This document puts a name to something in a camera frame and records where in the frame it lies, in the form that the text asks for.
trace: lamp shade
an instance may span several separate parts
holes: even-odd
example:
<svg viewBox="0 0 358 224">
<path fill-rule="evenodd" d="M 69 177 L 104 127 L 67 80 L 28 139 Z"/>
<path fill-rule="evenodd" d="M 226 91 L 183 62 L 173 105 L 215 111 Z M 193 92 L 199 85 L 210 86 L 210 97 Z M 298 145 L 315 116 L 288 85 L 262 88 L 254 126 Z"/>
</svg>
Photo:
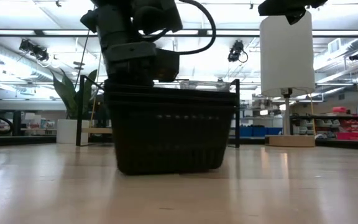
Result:
<svg viewBox="0 0 358 224">
<path fill-rule="evenodd" d="M 285 16 L 269 16 L 260 24 L 260 79 L 264 96 L 292 96 L 314 92 L 311 14 L 290 25 Z"/>
</svg>

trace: ceiling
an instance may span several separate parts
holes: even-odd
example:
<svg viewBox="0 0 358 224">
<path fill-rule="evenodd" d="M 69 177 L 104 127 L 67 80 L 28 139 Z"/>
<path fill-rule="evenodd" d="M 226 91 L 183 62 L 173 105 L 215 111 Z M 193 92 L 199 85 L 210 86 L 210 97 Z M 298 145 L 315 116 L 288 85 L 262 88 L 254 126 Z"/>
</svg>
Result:
<svg viewBox="0 0 358 224">
<path fill-rule="evenodd" d="M 234 1 L 234 0 L 200 0 L 214 17 L 218 29 L 258 29 L 264 19 L 257 12 L 260 0 Z M 0 0 L 0 29 L 86 29 L 80 18 L 88 10 L 93 9 L 89 0 L 60 0 L 61 7 L 57 7 L 51 0 Z M 194 6 L 177 3 L 185 29 L 209 29 L 208 20 Z M 313 29 L 358 29 L 358 0 L 330 0 L 329 4 L 320 9 L 310 10 L 313 15 Z M 22 39 L 48 48 L 54 67 L 50 69 L 59 72 L 63 69 L 72 80 L 76 76 L 74 61 L 80 62 L 83 49 L 85 66 L 81 72 L 90 73 L 99 67 L 99 82 L 107 78 L 103 59 L 100 57 L 98 38 L 74 37 L 0 37 L 0 45 L 22 55 L 19 45 Z M 249 54 L 246 64 L 229 63 L 227 55 L 234 41 L 240 39 Z M 318 56 L 327 49 L 328 43 L 334 39 L 315 38 L 314 53 Z M 156 42 L 163 49 L 184 51 L 198 49 L 208 44 L 207 37 L 163 37 Z M 30 55 L 24 56 L 34 60 Z M 178 78 L 190 80 L 216 81 L 217 78 L 227 78 L 231 81 L 240 78 L 242 82 L 259 82 L 260 54 L 259 38 L 218 37 L 215 44 L 207 51 L 196 55 L 180 57 L 180 74 Z"/>
</svg>

